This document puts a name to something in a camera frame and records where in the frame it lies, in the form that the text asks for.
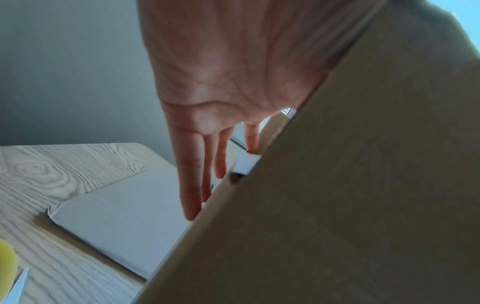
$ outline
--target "wooden table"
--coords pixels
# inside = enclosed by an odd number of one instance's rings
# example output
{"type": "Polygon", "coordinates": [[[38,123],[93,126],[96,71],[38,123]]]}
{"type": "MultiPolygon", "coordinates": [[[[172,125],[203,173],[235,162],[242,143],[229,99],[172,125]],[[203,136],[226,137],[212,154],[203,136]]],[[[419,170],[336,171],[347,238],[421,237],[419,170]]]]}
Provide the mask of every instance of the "wooden table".
{"type": "Polygon", "coordinates": [[[30,267],[21,304],[128,304],[143,281],[53,226],[52,205],[155,166],[140,144],[0,147],[0,238],[30,267]]]}

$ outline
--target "finger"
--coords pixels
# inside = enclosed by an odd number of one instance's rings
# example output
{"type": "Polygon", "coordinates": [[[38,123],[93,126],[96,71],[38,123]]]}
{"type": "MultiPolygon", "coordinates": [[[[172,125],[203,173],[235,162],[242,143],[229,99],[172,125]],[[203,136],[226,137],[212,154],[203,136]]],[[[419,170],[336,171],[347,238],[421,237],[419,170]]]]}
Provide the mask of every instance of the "finger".
{"type": "Polygon", "coordinates": [[[227,146],[234,131],[235,127],[230,127],[221,131],[218,135],[218,148],[214,166],[215,176],[217,178],[223,178],[227,173],[227,146]]]}
{"type": "Polygon", "coordinates": [[[243,124],[243,133],[245,135],[245,145],[249,153],[255,153],[259,147],[259,130],[260,123],[257,124],[243,124]]]}
{"type": "Polygon", "coordinates": [[[180,202],[187,220],[193,220],[202,207],[202,175],[205,145],[203,136],[168,126],[180,182],[180,202]]]}
{"type": "Polygon", "coordinates": [[[219,135],[206,135],[203,137],[205,145],[205,162],[203,166],[203,179],[201,187],[202,201],[206,202],[212,194],[212,163],[217,153],[217,147],[219,145],[219,135]]]}

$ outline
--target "flat cardboard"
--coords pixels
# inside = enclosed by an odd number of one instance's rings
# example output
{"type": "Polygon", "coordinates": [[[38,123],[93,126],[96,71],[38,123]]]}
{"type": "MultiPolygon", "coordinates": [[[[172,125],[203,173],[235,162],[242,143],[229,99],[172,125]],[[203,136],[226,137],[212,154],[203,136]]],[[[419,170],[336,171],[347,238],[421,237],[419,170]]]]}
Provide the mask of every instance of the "flat cardboard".
{"type": "Polygon", "coordinates": [[[388,2],[134,303],[478,303],[479,84],[453,17],[388,2]]]}
{"type": "Polygon", "coordinates": [[[49,218],[147,279],[188,228],[174,169],[159,166],[48,209],[49,218]]]}

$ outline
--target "yellow object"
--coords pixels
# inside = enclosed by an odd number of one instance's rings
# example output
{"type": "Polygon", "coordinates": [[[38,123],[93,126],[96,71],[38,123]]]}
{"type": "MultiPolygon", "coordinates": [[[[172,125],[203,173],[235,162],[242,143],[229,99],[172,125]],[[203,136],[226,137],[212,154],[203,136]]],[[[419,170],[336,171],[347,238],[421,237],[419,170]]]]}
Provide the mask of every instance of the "yellow object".
{"type": "Polygon", "coordinates": [[[0,302],[9,294],[14,284],[18,264],[19,256],[14,248],[0,239],[0,302]]]}

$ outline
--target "gray wall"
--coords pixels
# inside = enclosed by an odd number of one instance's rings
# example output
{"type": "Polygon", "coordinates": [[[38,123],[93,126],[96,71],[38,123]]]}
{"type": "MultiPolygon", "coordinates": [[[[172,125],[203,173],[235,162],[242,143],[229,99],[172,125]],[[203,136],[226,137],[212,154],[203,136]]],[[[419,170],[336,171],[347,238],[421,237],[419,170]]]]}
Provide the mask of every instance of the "gray wall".
{"type": "Polygon", "coordinates": [[[174,162],[134,0],[0,0],[0,145],[139,142],[174,162]]]}

